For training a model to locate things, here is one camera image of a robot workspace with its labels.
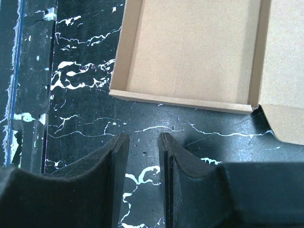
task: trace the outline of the cardboard box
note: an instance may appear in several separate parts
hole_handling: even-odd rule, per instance
[[[304,144],[304,0],[127,0],[110,95],[249,114]]]

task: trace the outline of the box flap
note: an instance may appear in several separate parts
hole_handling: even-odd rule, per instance
[[[278,140],[304,145],[304,110],[302,108],[273,104],[261,106]]]
[[[304,144],[304,0],[273,0],[259,103],[275,136]]]
[[[140,101],[164,105],[177,105],[190,108],[202,108],[206,110],[237,113],[237,114],[250,114],[252,113],[251,105],[248,104],[230,104],[224,102],[214,101],[201,101],[194,99],[156,96],[148,94],[140,94],[134,92],[127,92],[121,90],[111,89],[109,95],[123,100]]]

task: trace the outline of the black table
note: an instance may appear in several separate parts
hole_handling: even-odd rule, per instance
[[[304,147],[278,141],[261,109],[238,115],[109,96],[124,3],[58,1],[46,173],[84,157],[118,133],[129,133],[119,226],[144,228],[164,227],[157,148],[161,132],[170,132],[184,148],[211,164],[304,161]],[[5,89],[7,84],[1,84],[2,92]]]

